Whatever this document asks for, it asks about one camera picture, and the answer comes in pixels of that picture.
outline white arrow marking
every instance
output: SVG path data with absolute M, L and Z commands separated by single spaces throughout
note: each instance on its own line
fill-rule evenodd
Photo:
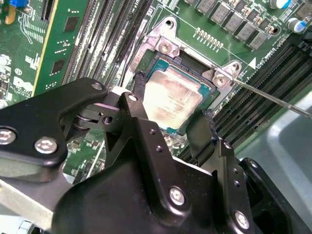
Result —
M 253 58 L 253 60 L 248 64 L 250 67 L 255 69 L 255 65 L 256 65 L 256 57 Z

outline silver rivet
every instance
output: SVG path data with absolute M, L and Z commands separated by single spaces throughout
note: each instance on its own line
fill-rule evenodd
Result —
M 255 168 L 257 168 L 257 167 L 258 167 L 258 165 L 256 164 L 256 162 L 255 162 L 255 161 L 250 161 L 250 164 L 251 164 L 253 167 L 255 167 Z
M 102 86 L 98 83 L 93 83 L 91 86 L 97 90 L 102 90 Z
M 58 148 L 56 141 L 50 137 L 42 137 L 35 143 L 35 149 L 42 154 L 52 154 Z
M 223 142 L 223 144 L 225 145 L 225 147 L 226 147 L 226 148 L 228 148 L 228 149 L 230 149 L 230 148 L 231 148 L 230 144 L 229 144 L 229 143 L 227 143 L 226 141 L 224 141 L 224 142 Z
M 249 229 L 249 222 L 242 212 L 236 211 L 235 212 L 235 218 L 236 218 L 236 220 L 237 220 L 237 222 L 241 228 Z
M 185 202 L 185 197 L 182 191 L 178 188 L 171 188 L 169 191 L 171 201 L 178 206 L 181 206 Z
M 9 129 L 0 128 L 0 145 L 8 145 L 16 139 L 16 134 Z
M 137 97 L 132 95 L 132 94 L 129 94 L 129 98 L 132 100 L 132 101 L 137 101 Z

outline screw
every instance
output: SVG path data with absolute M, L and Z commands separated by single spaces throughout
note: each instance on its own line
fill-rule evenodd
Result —
M 97 90 L 102 90 L 102 86 L 98 83 L 93 83 L 91 86 Z
M 163 54 L 169 54 L 172 50 L 172 45 L 169 44 L 168 42 L 164 41 L 159 45 L 159 50 Z
M 58 148 L 56 141 L 50 137 L 42 137 L 35 143 L 35 149 L 42 154 L 52 154 Z
M 235 218 L 236 218 L 238 224 L 243 229 L 249 229 L 249 222 L 248 222 L 247 218 L 245 217 L 245 215 L 242 212 L 236 211 L 235 212 Z
M 217 85 L 222 86 L 222 85 L 224 84 L 224 79 L 218 78 L 218 79 L 216 80 L 216 83 L 217 83 Z
M 231 145 L 229 143 L 227 143 L 226 141 L 224 141 L 223 144 L 225 145 L 226 148 L 228 148 L 228 149 L 231 148 Z
M 175 205 L 181 206 L 184 204 L 185 198 L 180 189 L 173 187 L 170 189 L 169 194 L 170 194 L 171 201 Z
M 129 94 L 128 97 L 132 100 L 132 101 L 137 101 L 137 97 L 132 95 L 132 94 Z
M 16 139 L 16 134 L 9 129 L 0 128 L 0 145 L 8 145 Z
M 250 164 L 251 164 L 253 167 L 255 167 L 255 168 L 258 167 L 258 165 L 256 164 L 256 162 L 254 162 L 254 161 L 250 161 Z

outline memory chip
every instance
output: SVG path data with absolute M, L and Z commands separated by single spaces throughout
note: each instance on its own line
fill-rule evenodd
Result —
M 234 13 L 229 21 L 226 23 L 224 28 L 233 33 L 239 27 L 242 21 L 243 18 L 239 14 Z
M 238 11 L 238 12 L 241 12 L 246 5 L 247 5 L 247 3 L 244 0 L 241 0 L 236 5 L 235 10 Z
M 268 19 L 264 19 L 262 23 L 259 25 L 261 30 L 265 30 L 271 22 Z
M 67 17 L 65 27 L 64 27 L 64 32 L 65 33 L 73 32 L 76 29 L 78 21 L 79 21 L 78 16 Z
M 226 6 L 226 4 L 221 3 L 214 14 L 211 16 L 211 20 L 213 20 L 216 23 L 222 23 L 229 13 L 230 8 Z
M 54 64 L 53 64 L 53 68 L 52 68 L 51 74 L 60 72 L 63 69 L 64 64 L 65 64 L 65 59 L 64 58 L 61 59 L 61 60 L 55 61 Z
M 197 6 L 197 9 L 201 13 L 207 14 L 210 11 L 210 9 L 212 8 L 214 3 L 215 3 L 215 0 L 201 0 Z
M 307 2 L 301 6 L 301 8 L 297 11 L 296 15 L 298 15 L 301 19 L 312 15 L 312 4 Z
M 258 34 L 250 42 L 249 46 L 257 50 L 265 42 L 266 39 L 267 39 L 267 36 L 264 33 L 258 32 Z
M 237 37 L 243 41 L 246 41 L 253 32 L 254 27 L 250 23 L 246 23 L 245 26 L 237 34 Z
M 256 17 L 257 17 L 257 15 L 259 15 L 259 12 L 257 11 L 257 10 L 252 10 L 251 12 L 250 12 L 250 14 L 247 16 L 247 19 L 248 20 L 250 20 L 250 21 L 253 21 Z

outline motherboard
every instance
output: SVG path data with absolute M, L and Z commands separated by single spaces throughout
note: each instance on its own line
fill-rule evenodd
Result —
M 286 101 L 311 90 L 311 55 L 290 41 L 311 20 L 308 0 L 0 0 L 0 108 L 81 77 L 132 91 L 143 71 L 149 119 L 196 164 L 185 135 L 196 111 L 211 110 L 235 148 L 282 111 L 229 76 Z M 72 183 L 104 169 L 103 138 L 68 143 Z

